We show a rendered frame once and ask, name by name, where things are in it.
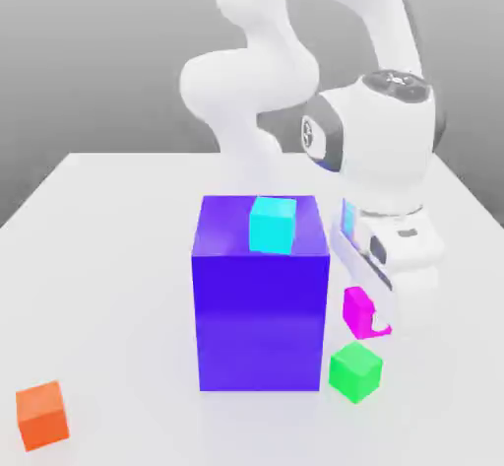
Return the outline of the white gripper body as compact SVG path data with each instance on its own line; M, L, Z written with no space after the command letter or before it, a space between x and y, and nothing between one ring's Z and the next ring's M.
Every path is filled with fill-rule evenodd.
M343 199L331 226L331 247L346 266L352 284L362 287L374 302L378 316L394 318L397 296L392 289L392 283L368 255L357 249L351 238L355 227L356 209Z

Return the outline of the small magenta cube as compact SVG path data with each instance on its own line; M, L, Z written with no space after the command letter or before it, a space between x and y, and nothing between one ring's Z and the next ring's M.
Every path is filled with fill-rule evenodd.
M388 336L390 328L374 332L371 322L375 304L361 287L349 287L344 292L343 319L353 336L358 340Z

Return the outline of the small green cube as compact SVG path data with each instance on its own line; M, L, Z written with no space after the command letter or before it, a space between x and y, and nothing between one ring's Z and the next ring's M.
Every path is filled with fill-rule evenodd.
M331 355L329 384L357 404L380 385L383 360L353 341Z

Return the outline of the small cyan cube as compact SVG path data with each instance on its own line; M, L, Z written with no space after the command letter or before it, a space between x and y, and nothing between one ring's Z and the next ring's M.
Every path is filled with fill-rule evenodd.
M249 214L249 249L291 254L297 202L292 198L257 196Z

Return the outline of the small orange cube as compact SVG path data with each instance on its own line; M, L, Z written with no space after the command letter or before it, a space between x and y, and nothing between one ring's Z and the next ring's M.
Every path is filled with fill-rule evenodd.
M57 380L16 392L17 424L26 451L70 437Z

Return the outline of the large blue box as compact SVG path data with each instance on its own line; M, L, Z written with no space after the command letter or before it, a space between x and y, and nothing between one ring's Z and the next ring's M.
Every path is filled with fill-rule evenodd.
M191 254L203 391L320 387L330 250L312 196L296 201L289 255L248 247L251 196L206 195Z

